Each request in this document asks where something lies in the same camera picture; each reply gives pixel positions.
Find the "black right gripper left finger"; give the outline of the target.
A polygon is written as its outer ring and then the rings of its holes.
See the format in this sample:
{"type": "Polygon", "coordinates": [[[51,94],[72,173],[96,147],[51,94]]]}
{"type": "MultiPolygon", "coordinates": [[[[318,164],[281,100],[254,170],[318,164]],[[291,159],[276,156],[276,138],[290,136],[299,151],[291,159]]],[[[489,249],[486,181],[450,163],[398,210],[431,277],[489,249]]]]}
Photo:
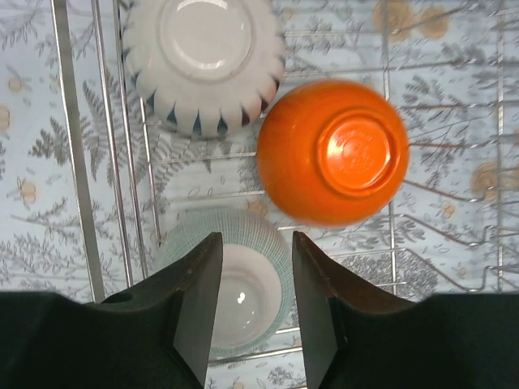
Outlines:
{"type": "Polygon", "coordinates": [[[178,261],[100,303],[2,293],[2,387],[203,387],[222,264],[222,236],[210,233],[178,261]]]}

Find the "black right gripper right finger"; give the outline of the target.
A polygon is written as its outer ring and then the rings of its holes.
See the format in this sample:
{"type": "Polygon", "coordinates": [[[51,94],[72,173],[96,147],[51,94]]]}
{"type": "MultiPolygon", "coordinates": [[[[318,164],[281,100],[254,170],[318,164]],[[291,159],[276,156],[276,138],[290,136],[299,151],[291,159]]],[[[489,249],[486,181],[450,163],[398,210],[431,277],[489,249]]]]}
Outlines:
{"type": "Polygon", "coordinates": [[[309,388],[515,388],[518,296],[412,302],[374,286],[296,232],[293,274],[309,388]]]}

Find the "pale green ribbed bowl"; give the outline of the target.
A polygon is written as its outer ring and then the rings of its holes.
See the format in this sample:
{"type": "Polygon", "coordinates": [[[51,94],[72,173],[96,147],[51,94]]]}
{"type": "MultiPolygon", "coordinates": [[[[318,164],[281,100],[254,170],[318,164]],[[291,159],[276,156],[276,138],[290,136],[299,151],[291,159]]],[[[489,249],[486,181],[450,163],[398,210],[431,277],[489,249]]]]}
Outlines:
{"type": "Polygon", "coordinates": [[[166,235],[158,269],[186,255],[210,233],[220,233],[223,265],[212,331],[211,357],[247,353],[275,334],[294,303],[291,251],[263,217],[230,207],[188,212],[166,235]]]}

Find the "orange bowl black inside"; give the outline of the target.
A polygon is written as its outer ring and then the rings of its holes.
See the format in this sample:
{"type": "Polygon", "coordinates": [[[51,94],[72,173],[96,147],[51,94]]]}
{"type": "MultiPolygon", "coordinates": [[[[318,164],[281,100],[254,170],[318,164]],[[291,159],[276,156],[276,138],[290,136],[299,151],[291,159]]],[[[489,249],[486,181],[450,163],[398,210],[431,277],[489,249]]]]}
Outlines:
{"type": "Polygon", "coordinates": [[[396,108],[344,79],[305,83],[270,110],[256,165],[266,194],[292,220],[343,227],[376,214],[405,179],[409,139],[396,108]]]}

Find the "white bowl blue leaf pattern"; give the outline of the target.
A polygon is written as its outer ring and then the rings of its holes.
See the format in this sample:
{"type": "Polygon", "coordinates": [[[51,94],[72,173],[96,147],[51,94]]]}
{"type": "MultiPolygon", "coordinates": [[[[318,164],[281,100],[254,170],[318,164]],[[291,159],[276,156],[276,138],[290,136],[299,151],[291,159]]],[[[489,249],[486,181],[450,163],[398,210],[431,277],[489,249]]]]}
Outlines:
{"type": "Polygon", "coordinates": [[[249,126],[274,101],[285,31],[270,1],[130,1],[122,59],[157,119],[215,139],[249,126]]]}

